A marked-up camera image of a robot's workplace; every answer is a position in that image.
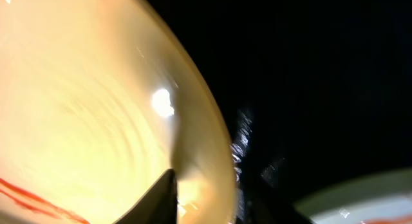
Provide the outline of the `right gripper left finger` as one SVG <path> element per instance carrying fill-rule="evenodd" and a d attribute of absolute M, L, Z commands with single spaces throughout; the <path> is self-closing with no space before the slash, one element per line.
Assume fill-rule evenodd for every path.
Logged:
<path fill-rule="evenodd" d="M 177 224 L 177 188 L 175 171 L 166 170 L 115 224 Z"/>

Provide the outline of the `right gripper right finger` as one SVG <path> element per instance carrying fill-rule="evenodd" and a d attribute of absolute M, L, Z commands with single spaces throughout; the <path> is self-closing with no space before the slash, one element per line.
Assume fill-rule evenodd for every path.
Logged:
<path fill-rule="evenodd" d="M 298 213 L 258 176 L 241 176 L 245 196 L 245 223 L 251 224 L 312 224 Z"/>

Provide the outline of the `pale green plate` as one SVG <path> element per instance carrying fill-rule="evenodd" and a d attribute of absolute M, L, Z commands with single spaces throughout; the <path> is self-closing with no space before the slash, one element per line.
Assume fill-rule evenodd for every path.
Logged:
<path fill-rule="evenodd" d="M 411 223 L 411 169 L 372 174 L 295 203 L 313 223 Z"/>

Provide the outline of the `yellow plate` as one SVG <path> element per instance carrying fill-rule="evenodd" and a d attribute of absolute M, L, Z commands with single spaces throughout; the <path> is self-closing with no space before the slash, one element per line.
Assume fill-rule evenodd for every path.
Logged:
<path fill-rule="evenodd" d="M 146 0 L 1 0 L 1 222 L 118 223 L 166 170 L 178 223 L 233 223 L 230 136 Z"/>

